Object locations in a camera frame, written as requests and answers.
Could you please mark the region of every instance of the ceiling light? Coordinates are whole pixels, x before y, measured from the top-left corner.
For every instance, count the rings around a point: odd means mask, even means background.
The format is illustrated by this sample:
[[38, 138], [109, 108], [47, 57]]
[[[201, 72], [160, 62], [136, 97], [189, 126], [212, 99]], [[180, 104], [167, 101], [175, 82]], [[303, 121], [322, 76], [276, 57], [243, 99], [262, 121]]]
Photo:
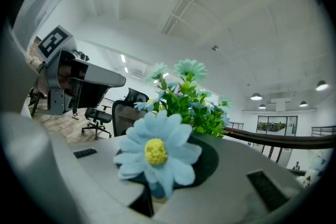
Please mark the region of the ceiling light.
[[302, 101], [301, 104], [300, 104], [300, 107], [304, 108], [306, 106], [308, 106], [307, 102], [306, 101]]
[[251, 96], [251, 100], [261, 100], [261, 99], [262, 99], [262, 97], [261, 97], [260, 93], [258, 93], [258, 92], [252, 94], [252, 96]]
[[327, 87], [329, 87], [328, 84], [324, 80], [320, 80], [319, 83], [317, 83], [316, 90], [317, 91], [323, 91]]

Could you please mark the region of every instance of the chair base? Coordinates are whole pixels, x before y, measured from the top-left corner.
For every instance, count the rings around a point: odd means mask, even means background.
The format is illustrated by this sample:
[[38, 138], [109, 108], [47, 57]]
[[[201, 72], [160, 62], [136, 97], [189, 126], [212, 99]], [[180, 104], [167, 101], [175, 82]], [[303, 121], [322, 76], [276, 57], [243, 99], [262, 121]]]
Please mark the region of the chair base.
[[95, 140], [98, 140], [98, 135], [97, 135], [98, 130], [102, 131], [102, 132], [105, 132], [105, 133], [108, 133], [109, 134], [109, 138], [112, 137], [111, 133], [105, 130], [105, 126], [102, 125], [102, 123], [100, 123], [100, 126], [99, 126], [98, 122], [96, 122], [96, 124], [93, 124], [93, 123], [89, 122], [88, 123], [88, 127], [83, 127], [82, 128], [82, 133], [84, 133], [84, 130], [91, 130], [91, 129], [95, 129], [95, 131], [96, 131]]

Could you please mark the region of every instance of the white ceiling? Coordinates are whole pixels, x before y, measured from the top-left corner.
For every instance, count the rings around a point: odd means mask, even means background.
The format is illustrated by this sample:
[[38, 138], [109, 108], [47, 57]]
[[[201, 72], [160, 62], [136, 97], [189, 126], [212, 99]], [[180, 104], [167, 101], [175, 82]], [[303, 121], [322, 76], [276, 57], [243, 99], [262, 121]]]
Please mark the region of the white ceiling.
[[[194, 50], [231, 73], [249, 97], [290, 97], [287, 110], [302, 98], [316, 106], [335, 85], [334, 39], [319, 0], [85, 0], [90, 15], [113, 14], [137, 19], [165, 35], [191, 42]], [[217, 45], [219, 51], [212, 52]], [[134, 70], [147, 70], [137, 63]], [[320, 79], [331, 84], [326, 93], [314, 91]]]

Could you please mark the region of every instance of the floor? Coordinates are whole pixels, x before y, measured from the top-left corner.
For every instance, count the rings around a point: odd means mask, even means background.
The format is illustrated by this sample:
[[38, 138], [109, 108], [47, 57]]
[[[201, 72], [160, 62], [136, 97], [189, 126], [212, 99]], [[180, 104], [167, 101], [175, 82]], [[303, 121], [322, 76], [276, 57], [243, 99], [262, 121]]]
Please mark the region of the floor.
[[[108, 99], [103, 99], [101, 104], [112, 106], [113, 101]], [[81, 132], [82, 127], [86, 127], [88, 120], [85, 118], [86, 109], [78, 109], [79, 120], [72, 117], [72, 111], [69, 111], [63, 115], [44, 115], [39, 113], [41, 110], [47, 109], [47, 100], [40, 99], [37, 106], [37, 110], [33, 117], [34, 120], [41, 122], [46, 129], [58, 131], [66, 138], [68, 143], [81, 143], [94, 141], [95, 139], [95, 130], [85, 130], [84, 133]], [[111, 108], [107, 108], [107, 113], [112, 113]], [[112, 122], [105, 124], [106, 130], [109, 131], [113, 137], [113, 124]], [[109, 138], [109, 134], [105, 132], [98, 131], [98, 136], [101, 139]]]

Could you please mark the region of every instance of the black office chair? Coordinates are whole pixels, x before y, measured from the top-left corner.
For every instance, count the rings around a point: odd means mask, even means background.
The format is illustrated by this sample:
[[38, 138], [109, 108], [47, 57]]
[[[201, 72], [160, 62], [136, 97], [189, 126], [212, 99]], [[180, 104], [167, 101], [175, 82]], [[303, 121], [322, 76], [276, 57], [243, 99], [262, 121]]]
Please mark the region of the black office chair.
[[146, 111], [134, 108], [134, 103], [117, 100], [112, 105], [112, 122], [114, 137], [126, 134], [129, 127], [133, 127], [135, 121], [145, 117]]
[[[108, 105], [102, 105], [104, 107], [104, 111], [106, 111], [106, 108], [111, 108]], [[87, 120], [93, 120], [94, 124], [89, 122], [88, 127], [83, 127], [82, 128], [82, 133], [84, 133], [84, 130], [90, 130], [90, 129], [95, 129], [96, 130], [96, 140], [98, 140], [97, 132], [98, 130], [103, 131], [105, 133], [109, 134], [109, 138], [112, 137], [111, 133], [106, 131], [105, 126], [103, 123], [109, 123], [112, 120], [112, 115], [106, 112], [103, 112], [101, 110], [98, 110], [97, 108], [87, 108], [85, 111], [85, 118]]]
[[128, 94], [124, 101], [135, 103], [135, 102], [147, 102], [148, 100], [149, 97], [146, 94], [128, 88]]

